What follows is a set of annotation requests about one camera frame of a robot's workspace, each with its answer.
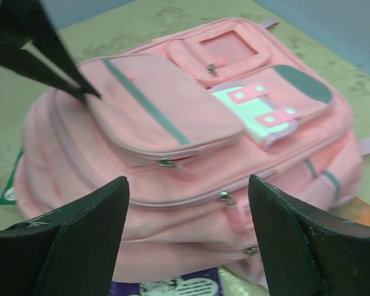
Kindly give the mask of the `pink student backpack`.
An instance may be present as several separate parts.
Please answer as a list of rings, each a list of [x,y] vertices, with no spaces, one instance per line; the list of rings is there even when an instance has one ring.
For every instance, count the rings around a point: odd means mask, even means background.
[[[328,210],[354,198],[370,154],[348,101],[268,28],[224,18],[82,63],[101,97],[50,89],[33,104],[19,209],[40,216],[126,176],[114,280],[225,265],[266,286],[249,176]]]

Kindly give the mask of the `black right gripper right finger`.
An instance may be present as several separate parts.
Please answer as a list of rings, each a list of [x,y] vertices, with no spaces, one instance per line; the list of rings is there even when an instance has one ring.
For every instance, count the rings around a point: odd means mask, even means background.
[[[271,295],[370,295],[370,226],[255,175],[249,204]]]

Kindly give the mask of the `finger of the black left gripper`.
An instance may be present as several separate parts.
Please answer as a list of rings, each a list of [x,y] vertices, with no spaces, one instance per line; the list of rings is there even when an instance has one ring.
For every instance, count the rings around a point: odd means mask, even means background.
[[[13,42],[0,42],[0,66],[31,80],[65,91],[80,102],[85,101],[84,92],[80,88],[71,85],[30,52]]]
[[[52,26],[43,5],[40,1],[25,1],[24,22],[33,45],[47,57],[55,66],[60,68],[74,82],[83,93],[92,94],[101,98],[101,95],[78,71]]]

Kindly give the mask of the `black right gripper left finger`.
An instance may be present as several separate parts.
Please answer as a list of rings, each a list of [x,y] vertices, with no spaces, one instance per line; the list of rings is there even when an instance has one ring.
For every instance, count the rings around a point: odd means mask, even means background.
[[[122,176],[0,230],[0,295],[108,295],[129,199]]]

